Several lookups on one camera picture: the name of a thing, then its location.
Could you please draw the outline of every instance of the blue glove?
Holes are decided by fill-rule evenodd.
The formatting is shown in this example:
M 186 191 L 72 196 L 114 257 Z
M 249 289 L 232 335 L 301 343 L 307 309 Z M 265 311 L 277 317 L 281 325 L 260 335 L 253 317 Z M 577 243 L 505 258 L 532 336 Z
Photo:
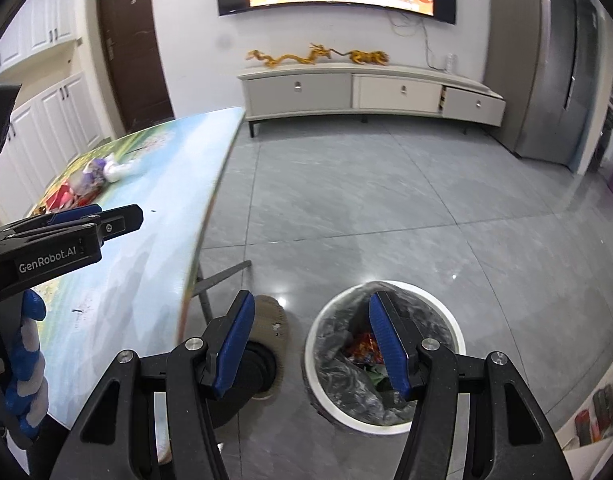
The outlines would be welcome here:
M 40 352 L 40 338 L 36 321 L 46 316 L 46 306 L 40 296 L 30 289 L 22 300 L 22 326 L 17 331 L 11 350 L 11 382 L 4 398 L 7 409 L 20 421 L 22 432 L 35 438 L 40 422 L 48 412 L 48 383 L 44 377 L 45 361 Z M 4 362 L 0 359 L 0 373 Z

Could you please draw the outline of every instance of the table leg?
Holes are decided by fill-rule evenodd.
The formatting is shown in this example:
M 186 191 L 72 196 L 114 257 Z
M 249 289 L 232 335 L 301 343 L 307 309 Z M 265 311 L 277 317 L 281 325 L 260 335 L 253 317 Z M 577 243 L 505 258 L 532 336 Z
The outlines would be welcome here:
M 200 306 L 202 307 L 202 313 L 204 314 L 204 319 L 208 324 L 213 319 L 213 312 L 211 311 L 211 304 L 208 301 L 208 294 L 206 291 L 212 286 L 216 286 L 218 283 L 223 282 L 225 279 L 230 278 L 232 275 L 240 272 L 242 269 L 246 267 L 251 267 L 251 261 L 246 260 L 240 264 L 234 265 L 233 267 L 229 267 L 228 269 L 222 270 L 217 274 L 209 276 L 208 278 L 203 278 L 202 276 L 202 268 L 198 264 L 198 280 L 195 283 L 195 288 L 193 289 L 192 298 L 197 296 L 200 299 Z

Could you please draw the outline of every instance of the white trash can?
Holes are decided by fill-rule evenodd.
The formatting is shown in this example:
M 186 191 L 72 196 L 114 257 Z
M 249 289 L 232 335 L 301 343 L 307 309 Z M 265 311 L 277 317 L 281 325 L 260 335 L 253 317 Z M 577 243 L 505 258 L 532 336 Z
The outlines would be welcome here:
M 368 282 L 338 294 L 318 314 L 306 338 L 302 372 L 312 405 L 334 424 L 373 435 L 408 433 L 415 402 L 392 390 L 378 392 L 369 374 L 344 355 L 354 339 L 366 336 L 362 331 L 370 332 L 368 299 L 377 290 L 395 293 L 400 315 L 413 319 L 424 337 L 465 353 L 455 317 L 433 295 L 409 283 Z

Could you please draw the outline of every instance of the trash can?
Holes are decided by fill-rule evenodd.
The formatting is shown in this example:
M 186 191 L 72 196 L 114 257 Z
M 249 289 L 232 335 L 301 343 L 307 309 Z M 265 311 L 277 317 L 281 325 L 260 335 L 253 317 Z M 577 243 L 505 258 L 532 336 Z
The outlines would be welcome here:
M 395 391 L 368 320 L 368 300 L 392 293 L 401 316 L 413 319 L 424 337 L 465 353 L 462 331 L 437 298 L 404 282 L 368 282 L 337 295 L 320 311 L 306 338 L 302 374 L 311 404 L 333 424 L 374 435 L 407 433 L 415 401 Z

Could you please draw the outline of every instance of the tv cabinet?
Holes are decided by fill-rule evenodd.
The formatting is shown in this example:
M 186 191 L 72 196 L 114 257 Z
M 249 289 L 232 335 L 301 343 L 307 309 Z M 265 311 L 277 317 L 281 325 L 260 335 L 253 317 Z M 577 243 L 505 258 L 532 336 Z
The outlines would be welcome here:
M 411 66 L 353 63 L 252 68 L 244 86 L 246 120 L 281 117 L 397 114 L 499 126 L 506 102 L 480 82 Z

